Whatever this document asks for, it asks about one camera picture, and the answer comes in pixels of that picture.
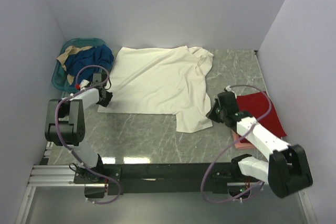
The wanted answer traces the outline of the cream white t-shirt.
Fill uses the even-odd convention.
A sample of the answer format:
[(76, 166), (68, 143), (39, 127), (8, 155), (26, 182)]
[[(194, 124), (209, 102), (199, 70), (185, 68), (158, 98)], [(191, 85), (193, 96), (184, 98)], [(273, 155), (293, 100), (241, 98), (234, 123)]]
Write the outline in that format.
[(212, 127), (206, 117), (211, 109), (206, 76), (212, 66), (213, 54), (202, 47), (123, 47), (110, 73), (113, 98), (98, 112), (175, 115), (181, 133)]

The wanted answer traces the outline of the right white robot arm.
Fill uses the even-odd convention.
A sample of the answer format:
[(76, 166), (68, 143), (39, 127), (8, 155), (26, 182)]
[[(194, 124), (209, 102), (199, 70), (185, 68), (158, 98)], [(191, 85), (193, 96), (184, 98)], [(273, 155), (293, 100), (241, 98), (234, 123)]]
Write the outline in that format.
[(304, 148), (283, 141), (248, 111), (240, 110), (234, 92), (219, 93), (207, 117), (225, 124), (248, 140), (267, 159), (261, 161), (249, 154), (233, 158), (230, 175), (235, 181), (253, 177), (267, 183), (279, 198), (312, 186), (313, 178)]

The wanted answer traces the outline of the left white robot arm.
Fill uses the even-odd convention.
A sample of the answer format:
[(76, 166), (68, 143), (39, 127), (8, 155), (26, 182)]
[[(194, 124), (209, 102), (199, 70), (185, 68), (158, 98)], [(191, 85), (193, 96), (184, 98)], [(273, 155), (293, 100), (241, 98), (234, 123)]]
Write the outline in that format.
[(77, 85), (78, 92), (63, 99), (51, 99), (46, 116), (46, 140), (67, 149), (77, 161), (69, 167), (74, 166), (77, 175), (92, 183), (112, 180), (101, 156), (85, 140), (85, 110), (94, 104), (107, 107), (113, 97), (105, 89), (105, 83), (110, 83), (105, 74), (94, 74), (92, 82)]

